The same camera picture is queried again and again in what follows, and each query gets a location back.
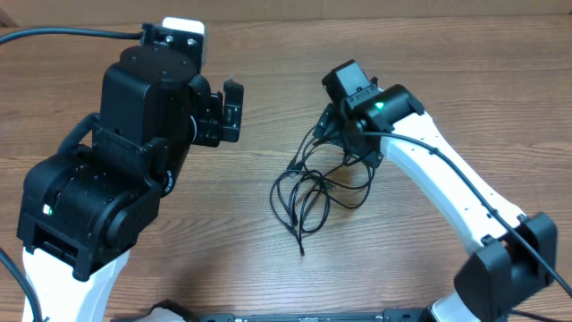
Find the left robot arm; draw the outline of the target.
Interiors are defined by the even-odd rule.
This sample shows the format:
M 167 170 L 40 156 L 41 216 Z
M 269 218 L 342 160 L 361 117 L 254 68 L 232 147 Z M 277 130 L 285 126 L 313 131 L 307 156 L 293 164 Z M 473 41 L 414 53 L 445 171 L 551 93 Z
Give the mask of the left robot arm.
M 32 292 L 26 321 L 100 321 L 139 234 L 191 145 L 240 136 L 244 88 L 213 92 L 201 62 L 139 45 L 104 74 L 101 107 L 25 177 L 17 235 Z

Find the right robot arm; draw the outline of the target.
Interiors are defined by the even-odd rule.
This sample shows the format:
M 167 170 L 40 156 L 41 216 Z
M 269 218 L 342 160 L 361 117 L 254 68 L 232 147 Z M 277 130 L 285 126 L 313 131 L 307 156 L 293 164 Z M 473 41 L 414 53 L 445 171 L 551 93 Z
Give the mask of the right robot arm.
M 443 214 L 468 255 L 450 294 L 423 309 L 395 309 L 393 320 L 504 321 L 552 283 L 571 291 L 556 271 L 555 223 L 544 213 L 528 216 L 487 184 L 406 87 L 380 88 L 354 60 L 332 69 L 322 85 L 331 102 L 315 137 L 369 167 L 395 164 Z

